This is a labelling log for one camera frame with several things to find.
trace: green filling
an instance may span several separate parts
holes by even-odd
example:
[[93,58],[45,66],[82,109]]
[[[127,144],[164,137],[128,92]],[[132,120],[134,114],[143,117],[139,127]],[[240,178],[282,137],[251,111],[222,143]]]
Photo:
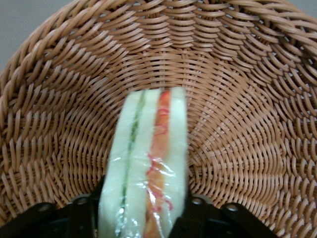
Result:
[[126,163],[126,167],[125,167],[125,174],[124,174],[124,180],[123,180],[124,184],[122,187],[122,200],[121,200],[121,205],[120,205],[120,209],[119,209],[118,225],[117,225],[117,228],[115,231],[115,233],[117,234],[118,237],[121,237],[122,228],[124,227],[124,223],[125,223],[124,217],[125,217],[125,200],[126,200],[126,192],[127,192],[128,171],[129,171],[130,163],[131,163],[131,153],[134,149],[135,139],[136,139],[137,134],[138,134],[137,132],[138,132],[138,128],[139,128],[140,116],[141,116],[143,107],[145,105],[145,93],[146,93],[146,91],[147,90],[142,92],[141,97],[139,99],[136,113],[135,113],[135,116],[133,119],[131,134],[130,134],[127,163]]

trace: tomato slice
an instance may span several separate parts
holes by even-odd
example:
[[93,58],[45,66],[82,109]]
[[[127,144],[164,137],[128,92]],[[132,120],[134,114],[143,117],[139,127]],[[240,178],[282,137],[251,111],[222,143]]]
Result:
[[170,92],[161,94],[156,114],[155,130],[148,157],[151,167],[147,171],[148,194],[146,204],[146,224],[144,238],[161,238],[160,213],[163,203],[173,209],[169,200],[164,197],[164,159],[168,153]]

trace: woven rattan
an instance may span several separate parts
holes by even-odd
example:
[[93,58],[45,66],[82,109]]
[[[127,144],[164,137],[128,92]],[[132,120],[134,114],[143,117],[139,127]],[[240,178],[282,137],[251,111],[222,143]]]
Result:
[[317,20],[284,0],[76,0],[0,75],[0,225],[106,173],[128,92],[182,86],[189,183],[317,236]]

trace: brown wicker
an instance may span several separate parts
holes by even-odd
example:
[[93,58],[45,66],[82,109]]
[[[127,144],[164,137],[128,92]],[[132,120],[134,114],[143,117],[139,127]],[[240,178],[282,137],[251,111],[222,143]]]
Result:
[[76,0],[0,75],[0,225],[87,193],[127,93],[183,86],[189,181],[317,236],[317,20],[284,0]]

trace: plastic wrap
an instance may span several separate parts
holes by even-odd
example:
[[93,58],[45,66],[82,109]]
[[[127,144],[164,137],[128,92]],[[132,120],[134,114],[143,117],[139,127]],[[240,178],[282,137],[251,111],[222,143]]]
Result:
[[166,238],[186,195],[182,88],[130,93],[116,128],[99,204],[99,238]]

